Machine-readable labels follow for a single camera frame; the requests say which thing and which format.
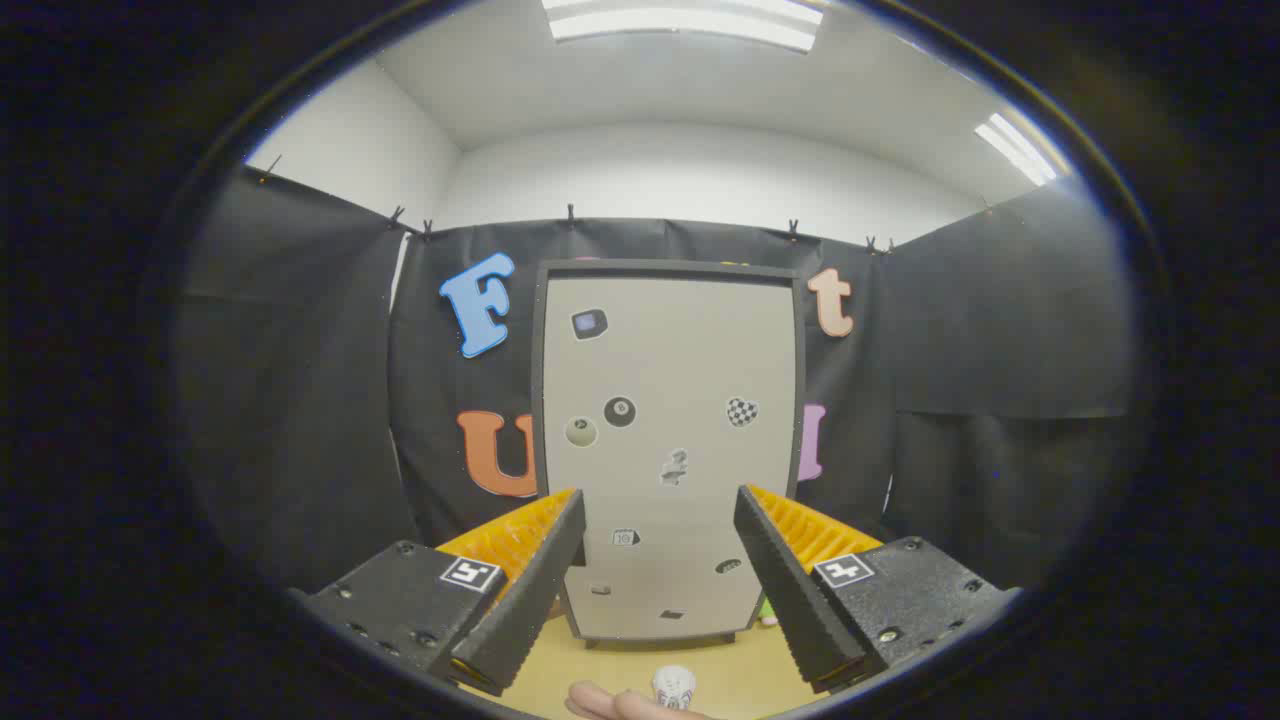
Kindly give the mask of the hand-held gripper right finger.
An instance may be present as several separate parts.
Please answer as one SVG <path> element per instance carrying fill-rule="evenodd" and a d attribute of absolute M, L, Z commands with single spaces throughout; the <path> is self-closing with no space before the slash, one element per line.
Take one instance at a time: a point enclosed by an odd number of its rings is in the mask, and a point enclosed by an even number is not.
<path fill-rule="evenodd" d="M 918 536 L 881 542 L 755 486 L 740 487 L 733 525 L 801 679 L 818 693 L 918 664 L 1021 596 Z"/>

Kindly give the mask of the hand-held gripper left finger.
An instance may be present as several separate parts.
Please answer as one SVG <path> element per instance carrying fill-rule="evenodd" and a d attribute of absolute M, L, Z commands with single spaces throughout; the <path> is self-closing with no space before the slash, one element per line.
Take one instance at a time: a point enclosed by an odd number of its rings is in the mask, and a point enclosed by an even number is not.
<path fill-rule="evenodd" d="M 579 489 L 429 547 L 401 539 L 303 597 L 347 650 L 419 682 L 499 696 L 529 657 L 582 547 Z"/>

